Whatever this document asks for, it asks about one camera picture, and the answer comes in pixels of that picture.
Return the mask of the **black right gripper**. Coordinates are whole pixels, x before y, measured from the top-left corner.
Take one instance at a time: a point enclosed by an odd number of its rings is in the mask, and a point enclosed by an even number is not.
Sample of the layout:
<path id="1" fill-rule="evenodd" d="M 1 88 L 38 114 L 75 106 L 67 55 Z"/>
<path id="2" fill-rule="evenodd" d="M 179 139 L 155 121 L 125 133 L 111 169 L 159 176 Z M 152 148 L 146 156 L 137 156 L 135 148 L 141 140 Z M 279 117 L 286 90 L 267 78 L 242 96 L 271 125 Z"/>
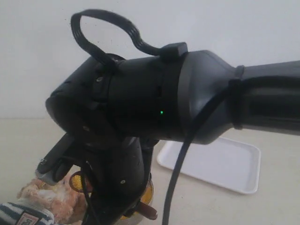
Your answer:
<path id="1" fill-rule="evenodd" d="M 154 139 L 127 137 L 104 149 L 82 144 L 65 134 L 40 161 L 36 176 L 55 185 L 73 165 L 80 167 L 82 184 L 92 185 L 92 194 L 83 186 L 87 211 L 84 225 L 114 225 L 133 208 L 151 180 Z"/>

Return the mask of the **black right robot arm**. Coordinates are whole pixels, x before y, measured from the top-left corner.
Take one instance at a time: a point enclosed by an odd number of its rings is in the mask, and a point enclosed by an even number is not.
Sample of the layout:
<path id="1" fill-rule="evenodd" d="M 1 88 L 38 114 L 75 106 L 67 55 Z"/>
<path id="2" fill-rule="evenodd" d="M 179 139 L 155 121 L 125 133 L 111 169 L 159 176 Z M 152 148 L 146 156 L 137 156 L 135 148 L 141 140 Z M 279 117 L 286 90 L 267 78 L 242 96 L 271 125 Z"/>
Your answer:
<path id="1" fill-rule="evenodd" d="M 88 58 L 46 100 L 65 134 L 36 175 L 54 185 L 77 165 L 92 183 L 86 225 L 129 215 L 159 140 L 209 144 L 225 131 L 300 133 L 300 63 L 232 67 L 210 51 L 126 60 Z"/>

